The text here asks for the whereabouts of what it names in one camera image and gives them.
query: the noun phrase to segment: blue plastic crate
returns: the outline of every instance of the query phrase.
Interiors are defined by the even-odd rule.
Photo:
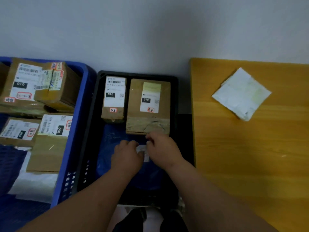
[[[44,59],[28,59],[36,62],[57,62],[60,60],[44,60]],[[0,62],[10,66],[11,58],[9,57],[0,57]],[[79,62],[71,62],[66,61],[67,65],[75,71],[78,75],[82,76],[82,82],[79,89],[79,95],[76,101],[72,126],[70,129],[70,134],[68,136],[68,140],[66,143],[66,149],[63,155],[63,160],[61,164],[61,168],[58,175],[58,180],[56,183],[56,188],[54,191],[52,204],[50,207],[54,207],[55,205],[61,203],[65,199],[67,199],[72,194],[72,186],[74,183],[75,173],[78,165],[80,148],[83,140],[84,130],[86,128],[86,122],[88,118],[88,113],[90,109],[90,104],[93,96],[95,80],[96,80],[96,72],[87,66],[86,64]],[[2,157],[9,156],[10,152],[13,152],[14,149],[2,151]],[[7,169],[11,173],[11,179],[7,180],[6,186],[9,186],[10,183],[18,176],[19,169]],[[3,223],[8,228],[10,222],[12,223],[11,228],[14,230],[18,229],[20,226],[24,225],[26,222],[34,219],[41,213],[45,212],[49,208],[50,204],[39,203],[34,201],[26,201],[26,200],[17,200],[10,195],[4,195],[0,198],[0,214],[2,215],[4,212],[6,213],[6,218],[9,215],[27,215],[27,218],[23,218],[22,220],[13,218],[7,218],[5,223],[1,221],[0,231],[3,229]]]

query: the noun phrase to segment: yellow wooden tabletop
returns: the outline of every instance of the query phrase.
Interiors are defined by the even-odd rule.
[[[211,96],[242,67],[272,94],[250,121]],[[191,59],[199,172],[279,231],[309,231],[309,65]]]

